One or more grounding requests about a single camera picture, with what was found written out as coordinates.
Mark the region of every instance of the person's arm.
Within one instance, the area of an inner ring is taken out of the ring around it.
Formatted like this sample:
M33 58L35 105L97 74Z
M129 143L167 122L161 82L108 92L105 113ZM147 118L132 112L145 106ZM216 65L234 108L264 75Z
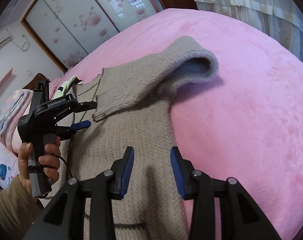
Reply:
M60 155L59 146L60 139L57 137L55 144L47 144L45 150L47 154ZM27 156L31 152L31 144L23 143L21 145L18 154L19 175L12 180L8 189L0 193L0 225L10 240L23 239L43 209L40 201L31 197L27 162ZM44 172L53 183L58 181L59 159L52 155L44 155L39 158L39 162L46 166Z

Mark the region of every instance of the sweater sleeve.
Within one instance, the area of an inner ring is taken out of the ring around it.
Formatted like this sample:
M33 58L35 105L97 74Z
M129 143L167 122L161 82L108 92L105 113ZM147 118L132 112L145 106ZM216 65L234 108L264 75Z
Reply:
M8 189L0 192L0 224L11 240L23 239L42 209L24 189L18 176Z

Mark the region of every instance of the finger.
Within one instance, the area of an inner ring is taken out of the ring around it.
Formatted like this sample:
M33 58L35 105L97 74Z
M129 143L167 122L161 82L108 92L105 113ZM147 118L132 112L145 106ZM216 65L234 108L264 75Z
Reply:
M60 137L57 136L55 139L55 144L59 147L60 146Z
M51 167L58 170L60 167L60 161L56 156L53 155L43 155L38 158L41 165L46 167Z
M27 156L32 153L33 146L31 143L23 143L18 153L18 170L24 179L29 179Z
M54 184L55 182L57 182L58 179L59 179L59 173L58 173L58 171L55 170L55 169L53 169L53 168L45 167L45 168L44 168L44 173L46 174L46 176L47 176L48 178L52 179L53 184Z
M47 152L47 154L53 154L56 156L60 156L60 150L56 144L46 144L45 151Z

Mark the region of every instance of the air conditioner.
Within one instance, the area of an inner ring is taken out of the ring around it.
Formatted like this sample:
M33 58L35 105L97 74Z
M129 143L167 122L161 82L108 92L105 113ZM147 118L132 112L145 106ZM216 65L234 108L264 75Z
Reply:
M12 34L9 28L0 31L0 49L12 40Z

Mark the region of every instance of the pink bedspread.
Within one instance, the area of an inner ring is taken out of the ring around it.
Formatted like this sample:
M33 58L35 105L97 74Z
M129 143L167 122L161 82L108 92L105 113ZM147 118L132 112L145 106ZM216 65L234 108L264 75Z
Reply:
M167 9L111 38L57 84L72 75L90 82L183 35L220 64L214 82L184 86L172 106L183 157L213 178L236 177L281 238L292 239L303 225L303 63L277 41L220 14ZM185 208L190 222L192 204Z

